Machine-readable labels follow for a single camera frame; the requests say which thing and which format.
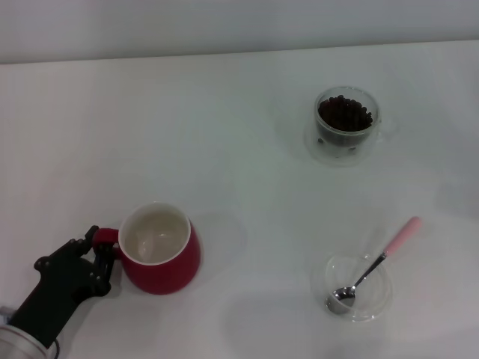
metal spoon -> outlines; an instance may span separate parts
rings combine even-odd
[[[334,314],[345,314],[350,311],[356,299],[356,288],[366,279],[366,277],[387,257],[393,254],[407,239],[409,239],[422,225],[419,217],[412,217],[408,220],[404,227],[389,242],[384,251],[377,257],[367,271],[353,284],[353,286],[345,286],[336,289],[326,300],[326,306]]]

clear glass bowl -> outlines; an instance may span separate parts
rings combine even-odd
[[[352,322],[364,322],[377,318],[389,308],[392,301],[392,284],[388,272],[379,265],[356,288],[356,299],[350,307],[330,295],[338,288],[352,286],[376,258],[348,254],[330,256],[313,270],[311,288],[321,307],[338,318]],[[338,315],[327,307],[327,301],[335,301],[345,309]]]
[[[362,131],[341,131],[327,124],[320,116],[320,103],[330,97],[343,95],[346,99],[360,102],[371,113],[371,126]],[[381,114],[376,100],[366,91],[352,87],[330,88],[321,93],[314,103],[314,116],[317,128],[317,148],[322,159],[332,165],[355,165],[370,154],[376,143],[381,123]]]

white tabletop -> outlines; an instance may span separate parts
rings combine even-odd
[[[362,46],[0,67],[0,304],[34,261],[153,200],[183,208],[204,263],[179,293],[114,288],[77,310],[63,358],[476,358],[479,42]],[[303,141],[319,92],[354,85],[384,117],[353,168]],[[342,322],[311,295],[312,266],[377,253],[394,301]]]

coffee beans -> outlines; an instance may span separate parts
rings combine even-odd
[[[373,123],[372,114],[360,102],[343,95],[322,101],[318,113],[324,122],[341,131],[362,131]]]

robotic hand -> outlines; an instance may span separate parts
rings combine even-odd
[[[0,326],[1,359],[46,359],[47,349],[76,308],[85,299],[109,293],[115,261],[112,245],[99,246],[93,263],[82,258],[92,248],[97,230],[93,226],[85,239],[71,239],[34,264],[41,275],[39,284],[8,324]]]

